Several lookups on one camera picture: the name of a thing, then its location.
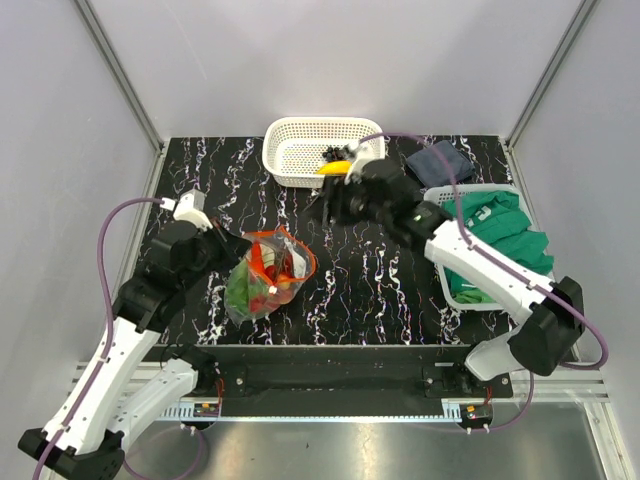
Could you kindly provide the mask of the yellow fake banana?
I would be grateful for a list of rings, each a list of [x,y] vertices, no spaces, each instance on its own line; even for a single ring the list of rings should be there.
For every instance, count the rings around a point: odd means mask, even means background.
[[[344,176],[350,171],[352,163],[348,160],[332,161],[322,165],[317,175]]]

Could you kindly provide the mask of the dark fake blueberries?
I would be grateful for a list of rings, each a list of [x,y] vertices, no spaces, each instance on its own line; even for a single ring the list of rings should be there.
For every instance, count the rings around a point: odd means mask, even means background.
[[[322,157],[327,163],[338,161],[349,161],[351,154],[346,147],[328,147],[323,153]]]

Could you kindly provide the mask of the clear zip top bag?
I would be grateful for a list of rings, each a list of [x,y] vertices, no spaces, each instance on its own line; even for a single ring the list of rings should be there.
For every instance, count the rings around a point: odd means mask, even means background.
[[[232,269],[224,291],[226,315],[236,326],[289,304],[317,267],[311,250],[283,227],[243,238],[250,248]]]

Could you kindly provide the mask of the red fake chili pepper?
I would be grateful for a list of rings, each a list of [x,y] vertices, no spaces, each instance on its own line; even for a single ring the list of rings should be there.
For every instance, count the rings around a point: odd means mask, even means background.
[[[248,260],[249,269],[256,275],[262,277],[266,281],[271,278],[267,275],[266,268],[262,256],[262,248],[259,242],[254,242],[250,249],[250,257]]]

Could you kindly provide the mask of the red fake strawberries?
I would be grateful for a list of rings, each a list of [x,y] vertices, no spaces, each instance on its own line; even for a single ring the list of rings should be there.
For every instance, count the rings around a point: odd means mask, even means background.
[[[265,268],[270,281],[252,271],[249,275],[249,310],[253,313],[259,310],[275,310],[289,303],[294,296],[291,266],[269,265]]]

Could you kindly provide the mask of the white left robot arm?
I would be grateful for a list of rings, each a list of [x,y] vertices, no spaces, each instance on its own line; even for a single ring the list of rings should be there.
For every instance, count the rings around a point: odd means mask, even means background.
[[[137,438],[180,397],[208,394],[215,358],[181,347],[129,400],[120,400],[138,365],[174,317],[188,291],[212,272],[235,267],[249,240],[218,223],[167,223],[144,261],[119,289],[109,324],[76,387],[43,427],[25,431],[18,448],[66,479],[112,479]]]

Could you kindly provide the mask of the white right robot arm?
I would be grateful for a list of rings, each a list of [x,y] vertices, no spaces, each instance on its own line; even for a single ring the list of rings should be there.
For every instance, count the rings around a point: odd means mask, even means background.
[[[328,175],[307,208],[318,223],[380,225],[398,245],[472,282],[516,321],[499,337],[478,343],[454,371],[454,384],[476,396],[490,380],[515,370],[549,376],[584,333],[580,285],[554,282],[510,260],[472,235],[390,160],[371,160],[344,175]]]

